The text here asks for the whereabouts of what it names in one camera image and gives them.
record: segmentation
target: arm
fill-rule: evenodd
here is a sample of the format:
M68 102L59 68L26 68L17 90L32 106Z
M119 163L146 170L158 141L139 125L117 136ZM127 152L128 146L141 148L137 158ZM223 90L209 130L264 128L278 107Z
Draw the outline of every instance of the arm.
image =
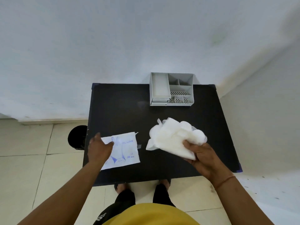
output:
M217 187L216 192L232 225L274 225L235 177L222 183L232 175L232 172L222 163L209 144L198 146L188 141L184 141L183 144L194 152L197 158L186 160Z
M104 144L97 133L88 146L89 162L18 225L74 224L112 148L113 142Z

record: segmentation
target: wrist bracelet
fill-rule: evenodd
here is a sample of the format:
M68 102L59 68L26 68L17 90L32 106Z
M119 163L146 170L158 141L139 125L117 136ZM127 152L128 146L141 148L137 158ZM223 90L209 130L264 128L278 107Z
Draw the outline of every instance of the wrist bracelet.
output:
M234 178L234 177L235 177L235 175L232 174L228 178L226 178L225 180L221 181L218 185L216 185L215 190L218 189L221 185L223 185L226 181L228 181L229 179Z

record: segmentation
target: baseboard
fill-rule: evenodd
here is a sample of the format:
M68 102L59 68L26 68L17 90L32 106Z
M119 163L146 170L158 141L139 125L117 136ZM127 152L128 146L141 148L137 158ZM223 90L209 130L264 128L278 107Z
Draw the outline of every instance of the baseboard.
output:
M64 123L83 123L88 125L87 119L43 119L43 120L30 120L19 121L23 125L41 125L41 124L64 124Z

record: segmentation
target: right hand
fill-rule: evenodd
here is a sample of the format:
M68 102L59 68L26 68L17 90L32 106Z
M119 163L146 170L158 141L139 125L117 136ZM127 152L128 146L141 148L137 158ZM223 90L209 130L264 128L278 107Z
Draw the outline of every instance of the right hand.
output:
M201 146L189 143L187 140L184 140L182 143L184 147L194 152L196 156L196 160L185 160L192 164L213 186L218 185L232 175L232 172L219 159L208 143L204 143Z

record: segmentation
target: yellow shirt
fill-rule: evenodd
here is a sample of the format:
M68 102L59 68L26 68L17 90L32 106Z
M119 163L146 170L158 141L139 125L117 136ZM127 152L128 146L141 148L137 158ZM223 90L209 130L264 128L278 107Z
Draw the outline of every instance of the yellow shirt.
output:
M143 203L131 206L103 225L199 225L191 216L170 205Z

